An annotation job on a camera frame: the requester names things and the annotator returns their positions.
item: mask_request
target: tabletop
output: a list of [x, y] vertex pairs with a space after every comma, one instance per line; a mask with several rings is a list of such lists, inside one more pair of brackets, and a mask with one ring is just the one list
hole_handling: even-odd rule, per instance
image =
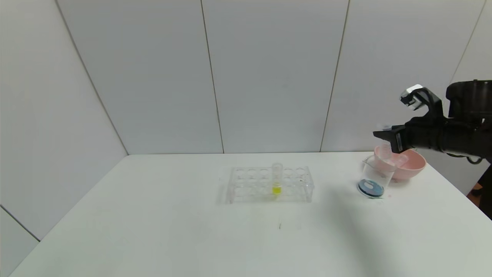
[[[127, 156], [11, 276], [490, 276], [492, 221], [430, 165], [366, 198], [370, 154]], [[226, 203], [232, 167], [274, 162], [312, 203]]]

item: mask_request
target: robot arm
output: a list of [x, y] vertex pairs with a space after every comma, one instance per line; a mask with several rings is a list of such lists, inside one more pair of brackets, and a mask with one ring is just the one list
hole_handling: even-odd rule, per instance
[[394, 153], [418, 147], [457, 157], [492, 158], [492, 80], [453, 83], [446, 98], [451, 102], [449, 118], [443, 115], [441, 99], [429, 89], [406, 89], [400, 96], [403, 104], [412, 110], [427, 106], [429, 111], [374, 136], [389, 141]]

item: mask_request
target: transparent plastic cup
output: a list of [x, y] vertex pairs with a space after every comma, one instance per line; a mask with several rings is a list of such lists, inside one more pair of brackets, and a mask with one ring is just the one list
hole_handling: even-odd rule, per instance
[[390, 165], [380, 166], [374, 155], [367, 157], [363, 162], [364, 170], [361, 180], [357, 183], [357, 188], [362, 194], [370, 198], [383, 196], [397, 167]]

